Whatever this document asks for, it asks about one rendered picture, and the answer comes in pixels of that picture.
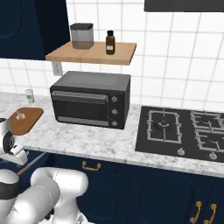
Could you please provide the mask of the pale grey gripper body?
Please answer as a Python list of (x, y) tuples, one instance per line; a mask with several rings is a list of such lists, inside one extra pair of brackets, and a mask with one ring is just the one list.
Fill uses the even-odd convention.
[(9, 152), (0, 147), (0, 158), (17, 165), (24, 165), (28, 161), (26, 152), (21, 144), (13, 146)]

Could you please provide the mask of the brown wooden cutting board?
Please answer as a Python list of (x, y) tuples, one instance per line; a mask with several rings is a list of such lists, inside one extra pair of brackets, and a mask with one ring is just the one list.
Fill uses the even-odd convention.
[[(10, 132), (15, 136), (28, 133), (43, 113), (42, 108), (19, 108), (8, 119)], [(17, 119), (18, 114), (24, 114), (24, 119)]]

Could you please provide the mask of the thin grey and brown rod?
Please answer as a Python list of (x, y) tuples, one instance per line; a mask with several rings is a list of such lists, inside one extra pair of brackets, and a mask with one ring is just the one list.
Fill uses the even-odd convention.
[(36, 158), (34, 158), (25, 168), (23, 168), (22, 170), (20, 170), (17, 175), (21, 175), (22, 173), (24, 173), (25, 171), (27, 171), (28, 169), (30, 169), (31, 166), (33, 166), (38, 160), (40, 160), (44, 155), (46, 154), (46, 152), (43, 152), (42, 154), (40, 154), (39, 156), (37, 156)]

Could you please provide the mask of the toaster oven glass door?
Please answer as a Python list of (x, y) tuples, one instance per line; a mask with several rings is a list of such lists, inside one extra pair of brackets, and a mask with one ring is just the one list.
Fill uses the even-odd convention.
[(52, 98), (55, 118), (61, 123), (109, 126), (109, 101), (105, 104), (59, 101)]

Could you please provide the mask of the navy drawer front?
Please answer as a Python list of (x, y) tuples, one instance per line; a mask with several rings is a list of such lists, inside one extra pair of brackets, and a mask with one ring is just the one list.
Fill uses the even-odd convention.
[[(82, 169), (101, 163), (99, 171)], [(84, 172), (88, 177), (87, 191), (77, 198), (79, 209), (94, 224), (127, 224), (130, 168), (125, 164), (84, 157), (51, 154), (48, 165)]]

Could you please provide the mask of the black toaster oven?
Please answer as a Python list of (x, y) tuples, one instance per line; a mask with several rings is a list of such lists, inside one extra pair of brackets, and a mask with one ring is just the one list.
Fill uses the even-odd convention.
[[(108, 127), (105, 128), (124, 129), (130, 109), (129, 74), (68, 71), (50, 87), (50, 94), (53, 91), (106, 95)], [(116, 96), (118, 101), (112, 102), (112, 96)], [(113, 115), (112, 109), (117, 109), (118, 114)], [(112, 126), (112, 121), (117, 121), (118, 125)]]

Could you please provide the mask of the grey jar with black lid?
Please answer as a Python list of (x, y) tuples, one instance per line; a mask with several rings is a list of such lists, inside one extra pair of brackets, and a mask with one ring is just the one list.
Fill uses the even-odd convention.
[(91, 23), (75, 23), (70, 26), (74, 49), (87, 50), (94, 45), (94, 30)]

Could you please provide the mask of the brown glass bottle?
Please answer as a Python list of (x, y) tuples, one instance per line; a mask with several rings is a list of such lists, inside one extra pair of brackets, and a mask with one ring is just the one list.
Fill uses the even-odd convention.
[(112, 30), (107, 31), (106, 37), (106, 54), (113, 55), (115, 53), (115, 36)]

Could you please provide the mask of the wide navy cupboard door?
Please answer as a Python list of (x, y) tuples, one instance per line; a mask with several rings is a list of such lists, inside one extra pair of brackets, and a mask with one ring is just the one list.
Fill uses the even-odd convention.
[(203, 224), (214, 178), (132, 165), (128, 224)]

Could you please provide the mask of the black gas hob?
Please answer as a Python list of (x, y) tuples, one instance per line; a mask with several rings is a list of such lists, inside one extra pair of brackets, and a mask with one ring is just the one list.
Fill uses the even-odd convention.
[[(178, 154), (179, 148), (184, 156)], [(224, 163), (224, 114), (142, 106), (136, 151)]]

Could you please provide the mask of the narrow navy cupboard door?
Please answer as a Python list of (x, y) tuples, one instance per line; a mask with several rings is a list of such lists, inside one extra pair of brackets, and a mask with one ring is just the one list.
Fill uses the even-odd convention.
[(216, 179), (211, 203), (217, 206), (212, 224), (224, 224), (224, 178)]

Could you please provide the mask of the dark grey extractor hood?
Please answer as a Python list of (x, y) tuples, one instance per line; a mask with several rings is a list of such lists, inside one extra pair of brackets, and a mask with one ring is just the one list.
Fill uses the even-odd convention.
[(224, 12), (224, 0), (144, 0), (145, 12)]

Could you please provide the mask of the white wall socket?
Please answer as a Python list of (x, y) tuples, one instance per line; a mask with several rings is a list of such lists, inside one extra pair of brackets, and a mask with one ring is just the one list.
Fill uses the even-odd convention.
[(62, 76), (63, 75), (62, 65), (58, 61), (53, 61), (52, 62), (52, 70), (53, 70), (53, 74), (55, 76)]

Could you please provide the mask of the wooden wall shelf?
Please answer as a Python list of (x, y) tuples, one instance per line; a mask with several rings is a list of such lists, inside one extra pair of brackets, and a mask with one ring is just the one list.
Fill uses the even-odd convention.
[(68, 42), (53, 52), (48, 53), (45, 59), (58, 62), (128, 66), (136, 48), (136, 43), (116, 42), (115, 53), (107, 55), (105, 42), (94, 42), (94, 45), (88, 50), (74, 49), (72, 43)]

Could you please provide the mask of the navy wall cupboard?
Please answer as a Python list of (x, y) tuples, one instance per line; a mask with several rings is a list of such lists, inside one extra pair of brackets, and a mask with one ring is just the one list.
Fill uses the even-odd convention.
[(0, 0), (0, 58), (45, 60), (70, 41), (66, 0)]

